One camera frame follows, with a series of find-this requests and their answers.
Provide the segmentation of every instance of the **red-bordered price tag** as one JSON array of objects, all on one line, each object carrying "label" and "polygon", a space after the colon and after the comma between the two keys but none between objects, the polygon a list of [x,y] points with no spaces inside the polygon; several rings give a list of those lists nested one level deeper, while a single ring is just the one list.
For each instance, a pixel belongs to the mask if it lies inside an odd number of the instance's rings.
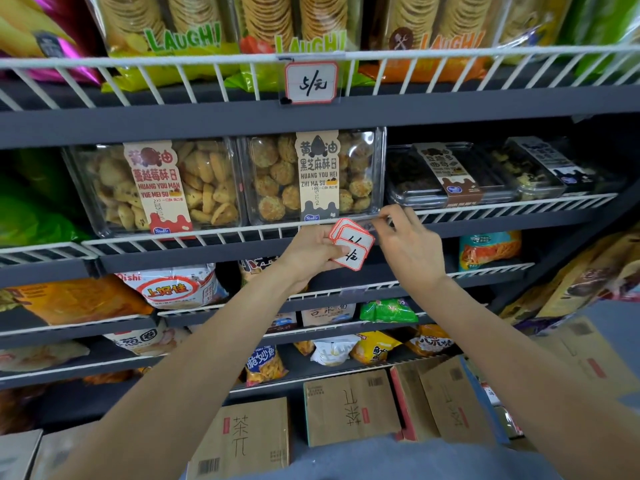
[{"label": "red-bordered price tag", "polygon": [[338,64],[292,62],[285,67],[287,99],[292,104],[322,104],[335,99]]}]

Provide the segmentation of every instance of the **forearm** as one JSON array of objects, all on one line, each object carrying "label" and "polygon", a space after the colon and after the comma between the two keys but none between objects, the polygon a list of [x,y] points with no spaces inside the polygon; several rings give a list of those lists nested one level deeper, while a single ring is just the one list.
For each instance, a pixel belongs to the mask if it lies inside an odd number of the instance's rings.
[{"label": "forearm", "polygon": [[471,357],[525,434],[567,480],[640,478],[640,421],[631,411],[574,379],[566,364],[450,278],[428,295],[412,297]]},{"label": "forearm", "polygon": [[52,480],[177,480],[290,286],[276,265],[249,282],[108,412]]}]

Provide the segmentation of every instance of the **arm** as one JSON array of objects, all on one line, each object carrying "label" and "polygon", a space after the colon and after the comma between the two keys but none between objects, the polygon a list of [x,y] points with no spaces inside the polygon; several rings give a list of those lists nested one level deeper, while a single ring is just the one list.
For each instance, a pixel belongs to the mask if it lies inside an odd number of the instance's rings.
[{"label": "arm", "polygon": [[640,478],[640,419],[503,322],[445,274],[440,237],[412,209],[382,209],[380,246],[405,290],[471,357],[567,480]]},{"label": "arm", "polygon": [[165,357],[104,416],[51,480],[177,480],[283,302],[348,248],[304,226],[276,263]]}]

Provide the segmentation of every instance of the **hand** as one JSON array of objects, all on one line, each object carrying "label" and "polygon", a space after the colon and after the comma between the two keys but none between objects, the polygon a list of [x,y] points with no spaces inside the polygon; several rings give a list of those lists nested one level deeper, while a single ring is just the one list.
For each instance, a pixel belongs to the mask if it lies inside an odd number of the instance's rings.
[{"label": "hand", "polygon": [[[395,228],[387,224],[387,217]],[[371,222],[391,270],[409,294],[424,293],[446,278],[442,240],[422,225],[411,207],[388,205]]]},{"label": "hand", "polygon": [[347,246],[334,246],[329,239],[333,226],[302,226],[293,241],[270,267],[280,270],[286,279],[291,279],[290,295],[300,293],[316,274],[340,265],[330,259],[346,256]]}]

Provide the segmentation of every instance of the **person's right hand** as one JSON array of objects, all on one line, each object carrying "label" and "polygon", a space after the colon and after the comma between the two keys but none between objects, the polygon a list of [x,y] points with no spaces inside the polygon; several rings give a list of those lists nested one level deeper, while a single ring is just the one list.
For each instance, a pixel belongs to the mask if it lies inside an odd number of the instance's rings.
[{"label": "person's right hand", "polygon": [[[388,217],[394,228],[387,224]],[[422,225],[411,207],[388,205],[371,222],[391,270],[409,294],[428,291],[446,278],[442,240]]]}]

